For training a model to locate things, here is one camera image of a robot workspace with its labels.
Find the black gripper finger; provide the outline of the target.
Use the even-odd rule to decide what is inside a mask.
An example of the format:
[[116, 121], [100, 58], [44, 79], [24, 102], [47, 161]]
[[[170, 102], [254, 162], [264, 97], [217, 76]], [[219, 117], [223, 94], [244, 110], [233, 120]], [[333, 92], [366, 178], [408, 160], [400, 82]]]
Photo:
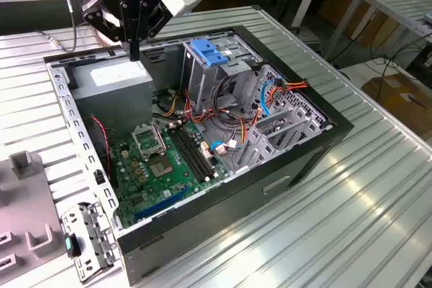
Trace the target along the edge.
[[135, 32], [124, 0], [90, 0], [82, 5], [85, 22], [113, 42], [120, 42], [130, 61], [135, 61]]
[[168, 8], [162, 3], [140, 2], [138, 24], [134, 40], [134, 60], [140, 58], [140, 43], [156, 36], [159, 31], [173, 17]]

